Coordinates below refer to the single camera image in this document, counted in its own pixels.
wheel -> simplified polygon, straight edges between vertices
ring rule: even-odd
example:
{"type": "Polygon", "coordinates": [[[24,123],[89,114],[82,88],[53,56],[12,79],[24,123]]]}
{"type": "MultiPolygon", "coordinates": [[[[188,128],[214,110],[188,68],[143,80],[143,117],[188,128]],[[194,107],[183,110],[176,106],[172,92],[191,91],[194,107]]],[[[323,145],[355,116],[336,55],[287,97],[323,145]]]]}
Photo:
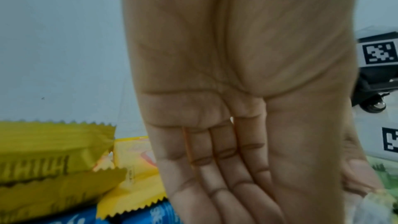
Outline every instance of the wheel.
{"type": "Polygon", "coordinates": [[[387,105],[383,101],[383,98],[381,95],[375,95],[362,103],[359,104],[360,107],[369,113],[380,113],[383,112],[386,108],[387,105]]]}

palm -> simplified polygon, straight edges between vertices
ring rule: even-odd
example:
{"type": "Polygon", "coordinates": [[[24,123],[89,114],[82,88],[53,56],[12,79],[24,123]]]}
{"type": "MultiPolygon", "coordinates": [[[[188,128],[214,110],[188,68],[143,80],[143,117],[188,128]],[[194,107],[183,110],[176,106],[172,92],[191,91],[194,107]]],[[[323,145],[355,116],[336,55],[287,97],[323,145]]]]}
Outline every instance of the palm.
{"type": "Polygon", "coordinates": [[[125,0],[138,102],[186,224],[342,220],[352,3],[297,1],[125,0]]]}

blue package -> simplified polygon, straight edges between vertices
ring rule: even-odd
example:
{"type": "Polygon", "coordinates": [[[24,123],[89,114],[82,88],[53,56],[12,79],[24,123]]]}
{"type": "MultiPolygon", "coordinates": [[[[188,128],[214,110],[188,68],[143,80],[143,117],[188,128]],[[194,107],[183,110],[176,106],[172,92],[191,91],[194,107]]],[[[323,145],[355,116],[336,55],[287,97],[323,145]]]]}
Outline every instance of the blue package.
{"type": "Polygon", "coordinates": [[[85,207],[64,214],[49,216],[24,224],[109,224],[107,220],[96,219],[97,206],[85,207]]]}
{"type": "Polygon", "coordinates": [[[120,219],[121,224],[183,224],[167,200],[151,207],[124,213],[120,219]]]}

yellow snack package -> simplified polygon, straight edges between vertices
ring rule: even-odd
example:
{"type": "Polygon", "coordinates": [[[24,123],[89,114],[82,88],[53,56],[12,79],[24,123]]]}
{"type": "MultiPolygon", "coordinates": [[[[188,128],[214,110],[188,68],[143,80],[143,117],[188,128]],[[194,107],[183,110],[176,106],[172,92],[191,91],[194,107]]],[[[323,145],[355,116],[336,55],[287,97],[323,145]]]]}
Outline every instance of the yellow snack package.
{"type": "Polygon", "coordinates": [[[0,185],[91,170],[114,131],[94,123],[0,122],[0,185]]]}
{"type": "Polygon", "coordinates": [[[80,172],[0,187],[0,224],[59,213],[93,202],[126,178],[126,169],[80,172]]]}
{"type": "Polygon", "coordinates": [[[147,137],[116,139],[113,156],[116,167],[127,168],[127,176],[99,201],[97,218],[144,208],[166,197],[147,137]]]}

black object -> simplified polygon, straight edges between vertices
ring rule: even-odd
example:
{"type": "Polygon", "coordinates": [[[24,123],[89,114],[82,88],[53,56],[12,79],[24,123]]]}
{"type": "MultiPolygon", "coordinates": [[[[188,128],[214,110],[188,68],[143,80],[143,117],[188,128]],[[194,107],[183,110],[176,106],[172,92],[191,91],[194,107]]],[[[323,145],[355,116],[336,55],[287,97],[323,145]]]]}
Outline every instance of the black object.
{"type": "Polygon", "coordinates": [[[352,106],[360,105],[369,113],[380,113],[386,108],[381,93],[398,90],[398,65],[372,66],[372,64],[398,62],[397,50],[393,42],[383,40],[398,39],[398,32],[366,37],[358,43],[374,42],[362,46],[366,67],[359,69],[359,77],[351,97],[352,106]]]}

